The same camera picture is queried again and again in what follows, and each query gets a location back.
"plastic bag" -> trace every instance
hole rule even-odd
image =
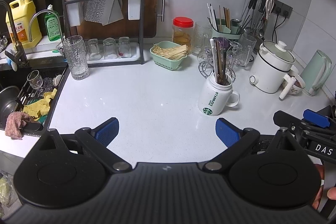
[[[0,170],[0,203],[10,207],[17,200],[17,194],[13,187],[13,176]]]
[[[0,204],[0,219],[3,219],[4,216],[5,216],[5,211],[3,210],[3,208]]]

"pink towel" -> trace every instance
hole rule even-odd
[[[24,112],[13,112],[8,116],[5,135],[22,140],[20,128],[24,128],[28,122],[35,122],[32,117]]]

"pot lid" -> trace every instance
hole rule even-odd
[[[285,49],[287,45],[284,42],[279,40],[278,43],[275,44],[272,41],[265,40],[263,44],[266,49],[268,49],[276,57],[289,63],[295,62],[294,56]]]

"chopsticks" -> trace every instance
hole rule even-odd
[[[220,85],[227,85],[226,75],[226,51],[230,47],[226,41],[210,39],[215,82]]]
[[[224,29],[222,28],[222,11],[221,11],[221,6],[219,5],[219,24],[217,24],[216,21],[216,12],[213,8],[213,6],[207,3],[208,7],[208,13],[209,13],[209,21],[212,27],[219,32],[223,32]],[[226,22],[226,27],[228,29],[231,29],[231,17],[230,17],[230,9],[223,7],[223,12],[224,12],[224,18]]]

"cutting board handle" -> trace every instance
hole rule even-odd
[[[157,14],[158,17],[161,17],[161,22],[164,22],[164,20],[165,20],[165,4],[166,4],[166,0],[162,0],[161,14]]]

